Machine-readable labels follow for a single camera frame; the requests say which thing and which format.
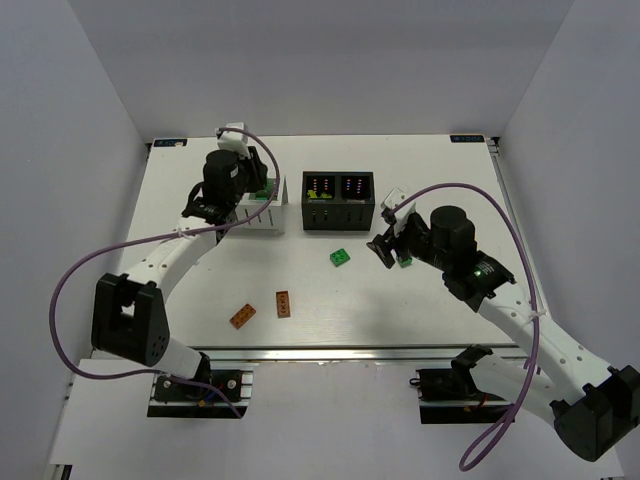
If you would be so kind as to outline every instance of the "white platform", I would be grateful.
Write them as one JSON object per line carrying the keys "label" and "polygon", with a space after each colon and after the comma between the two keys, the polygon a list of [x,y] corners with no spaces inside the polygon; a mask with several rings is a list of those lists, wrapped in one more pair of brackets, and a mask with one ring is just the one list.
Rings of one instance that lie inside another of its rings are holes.
{"label": "white platform", "polygon": [[[388,271],[365,246],[386,225],[374,216],[371,232],[305,233],[300,211],[303,170],[373,171],[376,201],[393,187],[414,192],[439,182],[478,185],[501,204],[487,146],[452,144],[446,135],[265,137],[287,176],[286,233],[232,232],[175,288],[167,302],[171,334],[192,346],[381,346],[506,343],[444,288],[440,273],[420,263]],[[129,239],[174,228],[187,194],[201,181],[213,138],[185,147],[153,148]],[[265,153],[260,152],[265,163]],[[428,221],[444,204],[467,211],[481,249],[524,284],[515,247],[502,220],[479,195],[450,190],[428,194],[418,211]],[[123,269],[153,246],[127,249]],[[336,268],[329,254],[345,248],[351,261]],[[276,315],[275,292],[288,290],[291,318]],[[229,318],[245,303],[257,313],[242,329]]]}
{"label": "white platform", "polygon": [[[113,373],[122,360],[83,360]],[[598,480],[621,475],[615,452],[573,455],[522,413],[471,473],[458,461],[486,425],[420,425],[411,365],[267,363],[242,420],[147,418],[151,376],[77,379],[51,462],[71,480],[428,479]]]}

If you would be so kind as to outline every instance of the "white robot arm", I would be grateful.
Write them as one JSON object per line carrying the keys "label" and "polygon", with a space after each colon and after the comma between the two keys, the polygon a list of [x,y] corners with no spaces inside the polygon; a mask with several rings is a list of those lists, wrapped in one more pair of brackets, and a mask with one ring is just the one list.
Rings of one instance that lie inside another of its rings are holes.
{"label": "white robot arm", "polygon": [[[473,311],[505,332],[525,352],[533,345],[539,316],[537,364],[523,407],[554,427],[578,456],[595,461],[640,422],[640,374],[622,370],[589,352],[549,315],[532,312],[513,275],[477,249],[475,227],[465,212],[445,206],[431,214],[430,228],[415,204],[392,210],[404,199],[394,189],[382,204],[389,228],[367,245],[391,268],[417,258],[443,272],[445,286]],[[486,347],[471,346],[452,361],[459,391],[493,393],[515,402],[525,371]]]}
{"label": "white robot arm", "polygon": [[[227,127],[244,130],[243,124]],[[218,150],[209,153],[204,181],[189,194],[176,231],[126,272],[105,274],[96,286],[91,343],[94,348],[156,370],[208,383],[209,359],[171,338],[164,308],[177,283],[198,259],[213,249],[226,229],[191,235],[212,225],[236,220],[235,209],[245,193],[265,188],[267,167],[247,137],[224,131]]]}

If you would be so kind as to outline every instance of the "green lego brick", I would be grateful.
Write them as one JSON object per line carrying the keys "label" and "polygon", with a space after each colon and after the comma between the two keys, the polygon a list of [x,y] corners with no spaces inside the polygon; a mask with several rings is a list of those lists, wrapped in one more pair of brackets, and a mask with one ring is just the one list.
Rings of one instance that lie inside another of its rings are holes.
{"label": "green lego brick", "polygon": [[[276,183],[276,179],[275,178],[267,178],[267,185],[264,187],[264,190],[259,190],[256,193],[254,193],[252,196],[255,200],[266,200],[267,198],[269,198],[269,195],[271,195],[271,192],[273,191],[273,187],[274,184]],[[276,193],[276,196],[273,197],[274,200],[278,199],[278,194]]]}
{"label": "green lego brick", "polygon": [[329,255],[329,259],[333,262],[333,264],[336,267],[339,267],[343,263],[348,262],[351,259],[351,257],[345,251],[344,248],[341,248],[340,250],[337,250],[337,251],[333,252],[331,255]]}
{"label": "green lego brick", "polygon": [[413,258],[409,257],[406,261],[401,262],[400,259],[398,259],[398,264],[400,265],[400,268],[406,268],[409,265],[411,265],[411,262],[413,262]]}

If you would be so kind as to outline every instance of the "black container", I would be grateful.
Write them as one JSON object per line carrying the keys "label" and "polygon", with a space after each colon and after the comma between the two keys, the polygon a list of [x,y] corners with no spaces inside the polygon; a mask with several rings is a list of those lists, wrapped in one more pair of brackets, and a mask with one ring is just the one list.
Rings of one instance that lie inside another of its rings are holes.
{"label": "black container", "polygon": [[369,231],[375,203],[373,172],[302,172],[305,230]]}

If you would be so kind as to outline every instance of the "gray wall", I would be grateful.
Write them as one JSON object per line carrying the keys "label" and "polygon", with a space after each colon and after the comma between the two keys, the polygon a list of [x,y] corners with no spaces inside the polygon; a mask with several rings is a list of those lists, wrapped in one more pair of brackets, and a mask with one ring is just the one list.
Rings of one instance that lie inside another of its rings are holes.
{"label": "gray wall", "polygon": [[500,134],[573,0],[70,0],[145,139]]}
{"label": "gray wall", "polygon": [[[503,138],[556,320],[640,368],[640,3],[576,0]],[[618,448],[640,478],[640,431]]]}
{"label": "gray wall", "polygon": [[[67,2],[0,3],[0,476],[34,480],[70,378],[49,339],[51,292],[82,254],[122,237],[145,151]],[[75,360],[105,268],[93,262],[63,293]]]}

